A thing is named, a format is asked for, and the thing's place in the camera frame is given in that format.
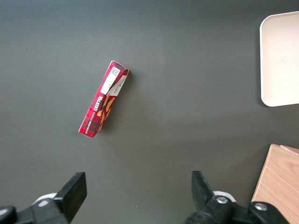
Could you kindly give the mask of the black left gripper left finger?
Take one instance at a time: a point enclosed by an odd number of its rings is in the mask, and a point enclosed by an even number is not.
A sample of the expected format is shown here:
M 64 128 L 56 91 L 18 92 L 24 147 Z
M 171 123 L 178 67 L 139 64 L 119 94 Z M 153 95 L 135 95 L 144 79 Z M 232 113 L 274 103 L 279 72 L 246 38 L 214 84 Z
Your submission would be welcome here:
M 18 224 L 70 224 L 87 196 L 85 172 L 74 176 L 57 192 L 43 195 L 17 212 Z

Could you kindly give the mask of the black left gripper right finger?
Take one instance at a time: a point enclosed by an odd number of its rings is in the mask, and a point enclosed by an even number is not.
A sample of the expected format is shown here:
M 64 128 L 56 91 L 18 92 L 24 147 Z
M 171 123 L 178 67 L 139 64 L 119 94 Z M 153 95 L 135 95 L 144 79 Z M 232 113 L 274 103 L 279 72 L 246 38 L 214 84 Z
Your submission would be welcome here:
M 196 212 L 185 224 L 247 224 L 248 211 L 226 192 L 213 191 L 200 171 L 192 172 L 192 197 Z

